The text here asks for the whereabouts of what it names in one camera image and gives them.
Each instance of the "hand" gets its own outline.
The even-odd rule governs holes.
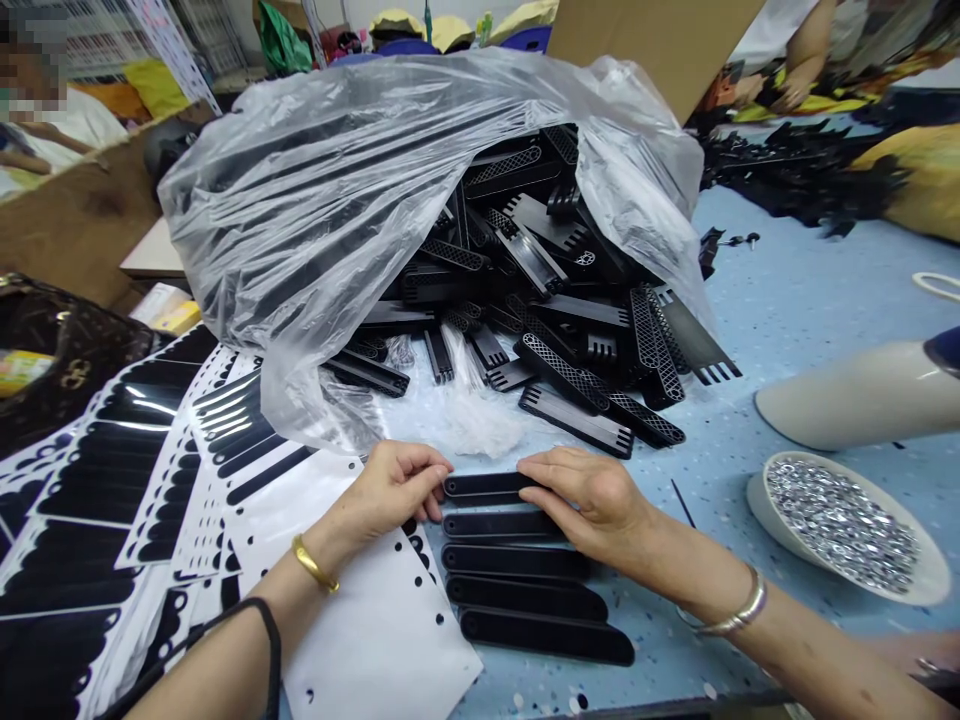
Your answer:
[[[621,572],[633,569],[662,524],[663,514],[612,458],[556,447],[524,458],[517,470],[544,486],[523,488],[524,501],[553,518],[577,550]]]
[[[441,518],[440,483],[453,465],[429,445],[384,440],[324,519],[357,545],[366,545],[411,517]]]
[[[771,112],[777,115],[786,115],[796,110],[810,97],[810,83],[802,78],[788,77],[778,89],[783,94],[770,106]]]
[[[757,99],[761,90],[763,90],[763,75],[760,73],[740,78],[735,90],[733,106],[735,108],[746,107]]]

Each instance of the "bowl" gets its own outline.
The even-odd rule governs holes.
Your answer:
[[[819,465],[831,473],[846,475],[863,489],[867,497],[883,508],[898,523],[907,525],[913,531],[918,547],[917,564],[913,568],[913,583],[905,594],[900,595],[882,588],[871,587],[844,575],[833,563],[824,560],[807,546],[803,537],[787,524],[786,518],[777,509],[773,498],[770,496],[770,489],[767,487],[767,473],[770,466],[783,460],[802,460]],[[747,503],[750,505],[750,510],[753,511],[754,516],[763,525],[763,529],[787,550],[817,567],[835,572],[840,577],[872,592],[874,595],[907,605],[928,606],[943,602],[950,594],[950,567],[933,538],[923,529],[917,519],[900,503],[865,477],[833,460],[800,451],[777,453],[767,460],[761,472],[750,478],[750,482],[747,483]]]

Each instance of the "left hand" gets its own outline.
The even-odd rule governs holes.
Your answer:
[[[770,110],[777,115],[793,112],[810,97],[810,83],[802,78],[788,77],[778,89],[783,94],[770,106]]]
[[[366,545],[411,517],[441,519],[440,484],[453,465],[429,445],[384,440],[324,519],[357,545]]]

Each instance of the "plastic wrap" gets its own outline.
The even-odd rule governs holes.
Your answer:
[[[688,222],[703,156],[633,63],[500,48],[410,56],[247,90],[160,186],[174,246],[224,343],[262,351],[262,410],[318,445],[349,408],[317,367],[349,340],[480,150],[580,129],[577,180],[613,242],[708,315]],[[362,452],[362,447],[351,447]]]

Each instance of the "handbag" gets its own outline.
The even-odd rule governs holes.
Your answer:
[[[0,349],[54,358],[43,375],[0,400],[0,458],[76,420],[108,380],[162,342],[143,323],[89,300],[18,273],[0,276]]]

